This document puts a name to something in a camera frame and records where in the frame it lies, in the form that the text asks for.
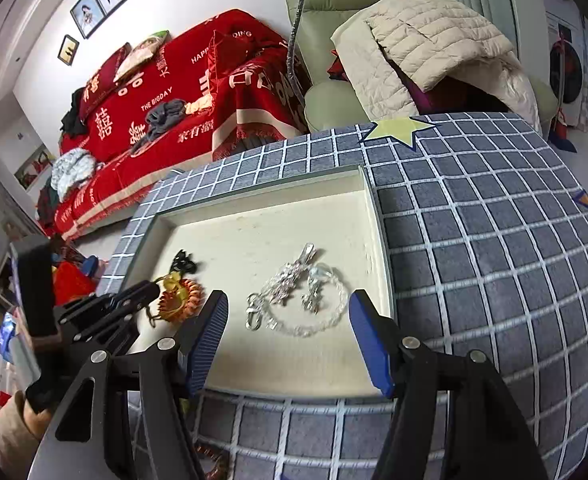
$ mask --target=gray grid pattern ottoman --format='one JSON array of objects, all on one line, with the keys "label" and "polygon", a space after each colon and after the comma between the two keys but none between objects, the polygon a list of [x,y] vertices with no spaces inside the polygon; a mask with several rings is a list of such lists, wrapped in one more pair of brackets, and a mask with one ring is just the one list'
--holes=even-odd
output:
[{"label": "gray grid pattern ottoman", "polygon": [[[442,114],[417,150],[359,143],[371,124],[276,142],[158,182],[128,225],[99,292],[120,289],[154,216],[256,184],[361,164],[389,247],[406,332],[454,354],[483,350],[523,412],[550,478],[588,450],[588,207],[556,154],[515,114]],[[149,474],[136,394],[132,435]],[[196,438],[230,450],[230,479],[370,478],[388,429],[385,399],[322,403],[205,391]],[[446,396],[426,478],[438,478]]]}]

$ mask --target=green armchair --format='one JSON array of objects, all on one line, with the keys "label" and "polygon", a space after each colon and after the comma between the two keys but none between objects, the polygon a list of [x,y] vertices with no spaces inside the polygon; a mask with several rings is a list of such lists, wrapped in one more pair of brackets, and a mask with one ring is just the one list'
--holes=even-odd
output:
[{"label": "green armchair", "polygon": [[[285,0],[290,22],[294,21],[298,0]],[[331,80],[327,69],[334,62],[330,39],[336,28],[356,12],[379,0],[305,0],[296,46],[312,80],[305,95],[305,117],[312,132],[368,123],[352,85]],[[556,97],[545,82],[530,78],[541,124],[549,124],[556,113]]]}]

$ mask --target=tray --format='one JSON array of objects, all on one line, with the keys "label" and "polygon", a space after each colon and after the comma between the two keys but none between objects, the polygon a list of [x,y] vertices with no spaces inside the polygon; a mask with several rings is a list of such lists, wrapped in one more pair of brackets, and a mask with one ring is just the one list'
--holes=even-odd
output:
[{"label": "tray", "polygon": [[[206,293],[229,298],[229,320],[206,386],[212,390],[265,397],[350,397],[378,394],[360,355],[348,315],[333,329],[309,338],[245,328],[247,297],[307,242],[315,261],[337,269],[348,290],[364,288],[383,316],[392,316],[392,292],[384,237],[370,184],[358,167],[280,180],[231,192],[157,215],[130,267],[126,286],[165,274],[184,249],[199,264]],[[324,286],[324,310],[304,312],[300,280],[277,315],[290,324],[314,324],[334,309],[338,295]],[[149,325],[138,314],[140,336],[130,352],[142,351],[175,327]]]}]

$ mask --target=beige puffer jacket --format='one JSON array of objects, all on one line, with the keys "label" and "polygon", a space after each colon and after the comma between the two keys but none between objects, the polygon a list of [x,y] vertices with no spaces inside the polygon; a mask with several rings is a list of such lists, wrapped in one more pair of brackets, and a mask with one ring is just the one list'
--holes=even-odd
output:
[{"label": "beige puffer jacket", "polygon": [[541,133],[534,91],[514,46],[456,0],[381,0],[337,28],[332,41],[372,121],[418,115],[382,48],[422,91],[448,75],[495,96]]}]

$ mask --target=red pillow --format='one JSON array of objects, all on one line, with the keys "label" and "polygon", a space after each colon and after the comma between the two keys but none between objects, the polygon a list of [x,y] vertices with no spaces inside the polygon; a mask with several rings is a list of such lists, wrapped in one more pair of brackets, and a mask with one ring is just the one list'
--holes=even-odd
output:
[{"label": "red pillow", "polygon": [[214,31],[208,47],[208,85],[212,98],[216,100],[216,88],[220,80],[229,76],[256,50],[256,43],[246,36],[234,37]]},{"label": "red pillow", "polygon": [[118,86],[118,83],[114,82],[114,76],[131,49],[129,43],[124,44],[103,63],[85,85],[85,91],[78,107],[78,117],[82,123],[85,123],[96,107]]},{"label": "red pillow", "polygon": [[341,59],[338,57],[337,51],[331,50],[330,52],[336,56],[332,66],[327,69],[327,73],[330,75],[330,79],[349,82],[350,80],[347,79],[347,74],[345,73]]}]

